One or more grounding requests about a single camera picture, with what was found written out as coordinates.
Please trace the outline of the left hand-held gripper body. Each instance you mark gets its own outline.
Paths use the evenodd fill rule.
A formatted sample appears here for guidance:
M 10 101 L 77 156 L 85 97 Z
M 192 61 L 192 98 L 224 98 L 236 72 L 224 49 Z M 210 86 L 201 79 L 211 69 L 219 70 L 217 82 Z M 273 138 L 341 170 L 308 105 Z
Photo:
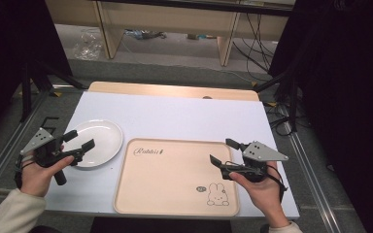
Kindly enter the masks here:
M 18 185 L 22 186 L 22 164 L 25 161 L 31 160 L 44 168 L 51 167 L 67 156 L 74 157 L 71 166 L 76 166 L 83 161 L 83 155 L 75 154 L 75 150 L 63 151 L 61 148 L 63 143 L 62 136 L 55 138 L 46 129 L 40 128 L 19 153 Z

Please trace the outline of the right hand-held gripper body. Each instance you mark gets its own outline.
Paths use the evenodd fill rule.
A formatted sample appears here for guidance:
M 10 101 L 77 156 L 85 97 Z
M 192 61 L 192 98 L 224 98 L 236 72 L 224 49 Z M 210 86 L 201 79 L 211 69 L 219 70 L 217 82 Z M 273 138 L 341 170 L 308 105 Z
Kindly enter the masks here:
M 225 162 L 221 165 L 220 173 L 224 180 L 230 180 L 231 172 L 244 176 L 252 183 L 260 183 L 268 176 L 269 161 L 287 161 L 288 157 L 276 150 L 269 148 L 258 141 L 247 144 L 242 152 L 244 164 L 235 165 L 232 162 Z

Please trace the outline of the person's left hand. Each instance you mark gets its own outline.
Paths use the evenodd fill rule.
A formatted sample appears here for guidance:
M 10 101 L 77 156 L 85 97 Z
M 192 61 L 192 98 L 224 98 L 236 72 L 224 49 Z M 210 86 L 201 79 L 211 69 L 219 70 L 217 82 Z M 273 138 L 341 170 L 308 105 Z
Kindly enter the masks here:
M 35 162 L 28 161 L 22 164 L 22 193 L 44 197 L 50 188 L 51 178 L 74 161 L 73 156 L 67 156 L 49 168 L 41 167 Z

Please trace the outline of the person's right hand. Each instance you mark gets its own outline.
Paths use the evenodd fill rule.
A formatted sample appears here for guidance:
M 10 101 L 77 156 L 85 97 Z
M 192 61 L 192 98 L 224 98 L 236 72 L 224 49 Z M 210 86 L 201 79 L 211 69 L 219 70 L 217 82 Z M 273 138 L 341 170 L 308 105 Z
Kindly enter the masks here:
M 280 186 L 274 180 L 266 178 L 260 183 L 252 183 L 235 172 L 229 177 L 246 189 L 253 204 L 265 215 L 272 228 L 289 226 L 280 201 Z

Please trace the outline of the white round plate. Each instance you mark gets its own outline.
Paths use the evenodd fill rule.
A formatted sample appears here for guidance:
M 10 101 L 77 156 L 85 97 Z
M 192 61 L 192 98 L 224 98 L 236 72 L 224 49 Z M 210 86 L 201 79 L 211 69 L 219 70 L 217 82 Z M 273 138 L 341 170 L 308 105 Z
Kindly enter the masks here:
M 95 147 L 78 163 L 80 168 L 94 168 L 114 158 L 123 143 L 121 129 L 105 119 L 85 121 L 75 127 L 78 136 L 64 144 L 64 151 L 78 149 L 84 143 L 94 140 Z

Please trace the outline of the beige tray with rabbit print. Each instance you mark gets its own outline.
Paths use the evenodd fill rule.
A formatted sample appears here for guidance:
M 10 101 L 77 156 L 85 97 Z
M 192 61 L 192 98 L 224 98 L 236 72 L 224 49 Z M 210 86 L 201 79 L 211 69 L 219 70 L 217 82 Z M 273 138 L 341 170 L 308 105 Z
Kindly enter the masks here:
M 231 159 L 220 142 L 133 139 L 126 148 L 115 197 L 123 215 L 213 216 L 238 214 L 234 182 L 210 161 Z

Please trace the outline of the black metal stand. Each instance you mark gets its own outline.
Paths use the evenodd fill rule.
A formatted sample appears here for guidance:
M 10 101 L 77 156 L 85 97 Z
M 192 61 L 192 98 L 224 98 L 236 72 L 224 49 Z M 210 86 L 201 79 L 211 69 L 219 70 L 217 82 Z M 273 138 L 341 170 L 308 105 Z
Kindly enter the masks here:
M 76 81 L 71 74 L 64 73 L 59 69 L 50 66 L 44 61 L 37 59 L 30 60 L 24 63 L 21 69 L 21 94 L 22 94 L 22 116 L 21 122 L 26 119 L 32 113 L 32 92 L 31 84 L 34 83 L 39 91 L 50 91 L 53 90 L 53 84 L 51 83 L 48 75 L 54 75 L 61 80 L 67 82 L 76 89 L 84 90 L 88 89 L 88 86 Z
M 289 98 L 289 112 L 279 120 L 280 123 L 288 122 L 290 126 L 289 133 L 297 131 L 296 128 L 296 106 L 297 106 L 297 81 L 290 72 L 283 72 L 280 75 L 272 78 L 266 83 L 257 84 L 253 87 L 253 91 L 260 93 L 269 88 L 273 84 L 278 84 L 279 87 L 275 92 L 275 99 L 282 101 L 284 98 Z

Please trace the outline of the white table mat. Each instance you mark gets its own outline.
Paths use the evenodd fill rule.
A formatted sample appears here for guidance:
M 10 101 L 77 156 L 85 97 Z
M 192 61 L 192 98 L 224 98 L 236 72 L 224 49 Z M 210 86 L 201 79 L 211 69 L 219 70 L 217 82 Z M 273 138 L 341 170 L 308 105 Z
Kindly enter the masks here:
M 94 168 L 68 167 L 67 183 L 53 184 L 47 195 L 52 212 L 90 216 L 131 216 L 159 218 L 239 219 L 262 215 L 245 189 L 239 185 L 239 212 L 230 217 L 123 215 L 115 209 L 115 197 L 128 143 L 133 139 L 220 142 L 230 138 L 248 144 L 259 141 L 274 147 L 265 110 L 258 101 L 215 100 L 150 95 L 86 92 L 68 124 L 106 119 L 119 126 L 123 143 L 118 154 Z M 230 149 L 235 163 L 243 161 L 239 151 Z

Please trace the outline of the clear plastic bag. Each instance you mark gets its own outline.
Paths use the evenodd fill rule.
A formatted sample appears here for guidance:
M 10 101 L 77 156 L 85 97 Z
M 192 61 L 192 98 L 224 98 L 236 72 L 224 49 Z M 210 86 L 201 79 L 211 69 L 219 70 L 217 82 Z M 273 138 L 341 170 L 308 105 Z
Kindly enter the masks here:
M 102 48 L 100 31 L 83 29 L 80 40 L 73 47 L 73 55 L 80 60 L 97 60 Z

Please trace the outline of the black curtain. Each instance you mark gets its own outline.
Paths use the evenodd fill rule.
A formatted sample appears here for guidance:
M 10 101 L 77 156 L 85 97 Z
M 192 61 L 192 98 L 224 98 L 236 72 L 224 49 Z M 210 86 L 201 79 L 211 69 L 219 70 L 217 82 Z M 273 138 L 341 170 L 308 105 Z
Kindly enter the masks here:
M 36 61 L 72 73 L 46 0 L 0 0 L 0 118 L 24 67 L 33 76 L 46 74 Z
M 295 0 L 270 73 L 286 70 L 320 20 L 297 81 L 328 160 L 373 233 L 373 0 Z

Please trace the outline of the light wooden desk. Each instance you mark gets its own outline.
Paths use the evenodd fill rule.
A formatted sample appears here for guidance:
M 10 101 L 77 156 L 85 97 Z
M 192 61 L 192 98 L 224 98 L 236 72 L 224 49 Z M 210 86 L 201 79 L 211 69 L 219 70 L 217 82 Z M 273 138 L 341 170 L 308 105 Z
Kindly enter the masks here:
M 259 26 L 262 40 L 281 39 L 288 19 L 266 13 L 244 14 L 176 7 L 111 3 L 92 0 L 46 0 L 52 20 L 57 24 L 94 26 L 101 30 L 106 56 L 116 56 L 123 31 L 151 30 L 215 36 L 220 64 L 225 66 L 234 38 L 251 39 Z

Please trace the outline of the aluminium floor rail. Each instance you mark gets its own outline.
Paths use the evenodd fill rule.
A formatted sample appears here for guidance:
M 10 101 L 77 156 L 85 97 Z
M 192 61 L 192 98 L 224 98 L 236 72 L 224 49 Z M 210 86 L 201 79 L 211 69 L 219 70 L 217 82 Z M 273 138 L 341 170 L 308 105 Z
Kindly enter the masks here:
M 43 125 L 45 118 L 48 118 L 46 127 L 61 128 L 62 114 L 56 113 L 61 100 L 61 96 L 57 96 L 52 89 L 38 91 L 32 94 L 32 110 L 26 119 L 22 119 L 21 98 L 16 98 L 4 113 L 0 120 L 0 180 L 4 176 L 9 187 L 15 185 L 14 163 L 20 150 Z
M 288 133 L 290 142 L 292 144 L 296 157 L 299 161 L 301 170 L 304 174 L 307 184 L 310 187 L 312 196 L 318 207 L 318 211 L 320 212 L 320 215 L 322 217 L 322 222 L 327 232 L 328 233 L 342 233 L 337 217 L 329 205 L 329 202 L 322 190 L 322 187 L 318 181 L 316 173 L 313 170 L 313 167 L 309 161 L 309 158 L 301 143 L 301 140 L 298 134 L 295 132 L 294 126 L 292 126 L 289 122 L 287 122 L 285 123 L 285 129 Z

